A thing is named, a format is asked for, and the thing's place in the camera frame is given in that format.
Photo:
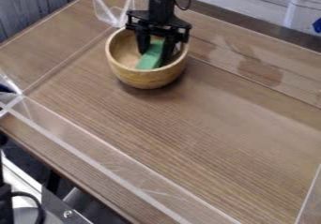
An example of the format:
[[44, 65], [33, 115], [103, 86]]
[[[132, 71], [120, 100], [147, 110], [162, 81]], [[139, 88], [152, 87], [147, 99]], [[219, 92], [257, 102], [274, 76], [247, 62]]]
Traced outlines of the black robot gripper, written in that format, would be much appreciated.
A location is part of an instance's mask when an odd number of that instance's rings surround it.
[[164, 37], [162, 51], [162, 65], [171, 59], [178, 42], [187, 43], [190, 39], [191, 24], [175, 16], [174, 10], [187, 10], [191, 0], [180, 7], [176, 0], [148, 0], [146, 9], [127, 11], [128, 20], [126, 28], [136, 35], [138, 51], [144, 54], [150, 48], [151, 36]]

